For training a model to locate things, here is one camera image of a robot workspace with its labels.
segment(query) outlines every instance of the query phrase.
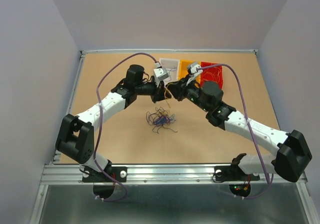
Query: pile of string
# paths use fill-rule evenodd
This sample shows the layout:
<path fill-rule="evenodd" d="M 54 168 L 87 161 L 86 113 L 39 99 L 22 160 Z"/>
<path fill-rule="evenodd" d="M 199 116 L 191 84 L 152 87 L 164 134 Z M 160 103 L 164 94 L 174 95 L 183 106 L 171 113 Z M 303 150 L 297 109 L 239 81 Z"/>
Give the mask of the pile of string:
<path fill-rule="evenodd" d="M 177 132 L 167 126 L 170 124 L 174 123 L 175 120 L 175 115 L 169 115 L 169 112 L 167 110 L 164 110 L 162 107 L 160 108 L 155 108 L 155 112 L 147 112 L 145 114 L 146 121 L 150 126 L 154 126 L 152 131 L 155 133 L 159 133 L 160 128 L 165 128 L 165 129 L 170 129 L 173 132 Z"/>

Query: purple hose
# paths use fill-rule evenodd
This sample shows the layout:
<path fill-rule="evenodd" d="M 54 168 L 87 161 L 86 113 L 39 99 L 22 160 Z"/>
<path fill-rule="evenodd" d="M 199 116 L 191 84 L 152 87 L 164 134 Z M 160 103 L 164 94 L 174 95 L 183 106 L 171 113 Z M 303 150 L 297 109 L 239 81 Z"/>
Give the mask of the purple hose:
<path fill-rule="evenodd" d="M 152 58 L 154 60 L 154 62 L 156 63 L 157 60 L 150 54 L 148 53 L 135 53 L 135 54 L 132 54 L 130 55 L 129 57 L 125 58 L 124 60 L 120 61 L 118 64 L 116 64 L 112 69 L 110 69 L 108 71 L 108 73 L 105 74 L 105 76 L 103 76 L 103 78 L 100 80 L 98 86 L 96 87 L 96 96 L 98 97 L 98 101 L 99 103 L 101 103 L 101 98 L 100 98 L 100 94 L 99 94 L 99 88 L 102 84 L 102 82 L 104 81 L 104 79 L 115 69 L 117 68 L 120 64 L 122 64 L 123 62 L 127 61 L 128 59 L 134 57 L 134 56 L 137 56 L 137 55 L 146 55 L 150 58 Z M 94 163 L 96 164 L 96 166 L 99 168 L 99 170 L 108 178 L 110 179 L 111 181 L 113 181 L 114 183 L 117 183 L 119 184 L 121 187 L 124 188 L 125 190 L 125 194 L 120 197 L 120 198 L 117 198 L 117 199 L 111 199 L 111 200 L 103 200 L 104 202 L 115 202 L 115 201 L 120 201 L 122 199 L 124 199 L 127 195 L 128 195 L 128 190 L 127 188 L 125 187 L 125 185 L 123 185 L 121 182 L 117 181 L 116 179 L 112 178 L 110 175 L 108 175 L 108 173 L 106 173 L 102 167 L 99 165 L 99 163 L 97 162 L 96 160 L 96 157 L 97 157 L 97 150 L 98 150 L 98 146 L 99 146 L 99 142 L 100 142 L 100 138 L 101 138 L 101 133 L 102 133 L 102 124 L 103 124 L 103 109 L 102 109 L 102 106 L 100 105 L 100 118 L 99 118 L 99 133 L 98 133 L 98 138 L 97 138 L 97 141 L 96 141 L 96 145 L 95 145 L 95 149 L 94 149 L 94 152 L 93 152 L 93 159 L 94 159 Z"/>
<path fill-rule="evenodd" d="M 265 175 L 265 179 L 266 179 L 266 182 L 269 184 L 270 183 L 270 176 L 268 175 L 267 173 L 267 169 L 266 169 L 266 166 L 265 166 L 265 163 L 262 159 L 262 156 L 261 156 L 261 153 L 260 153 L 260 150 L 259 150 L 259 146 L 258 146 L 258 142 L 255 138 L 255 135 L 254 135 L 254 132 L 252 130 L 252 127 L 251 127 L 251 124 L 250 122 L 248 121 L 249 118 L 248 118 L 248 112 L 247 112 L 247 107 L 246 107 L 246 104 L 245 104 L 245 99 L 244 99 L 244 94 L 242 92 L 242 89 L 241 89 L 241 85 L 240 85 L 240 81 L 239 81 L 239 78 L 236 74 L 236 72 L 234 71 L 234 69 L 228 65 L 228 64 L 224 64 L 224 63 L 219 63 L 219 64 L 214 64 L 214 65 L 210 65 L 210 66 L 206 66 L 206 67 L 201 67 L 201 68 L 197 68 L 197 71 L 198 70 L 204 70 L 204 69 L 207 69 L 207 68 L 213 68 L 213 67 L 219 67 L 219 66 L 225 66 L 227 68 L 229 68 L 232 73 L 234 74 L 235 78 L 236 78 L 236 82 L 238 83 L 238 87 L 239 87 L 239 92 L 240 92 L 240 97 L 241 97 L 241 101 L 242 101 L 242 105 L 243 105 L 243 111 L 244 111 L 244 117 L 245 117 L 245 120 L 247 121 L 247 125 L 248 125 L 248 128 L 249 128 L 249 131 L 250 131 L 250 134 L 252 136 L 252 140 L 253 140 L 253 143 L 254 143 L 254 146 L 255 146 L 255 150 L 256 150 L 256 153 L 258 154 L 258 157 L 259 157 L 259 160 L 261 162 L 261 165 L 262 165 L 262 169 L 263 169 L 263 173 Z"/>

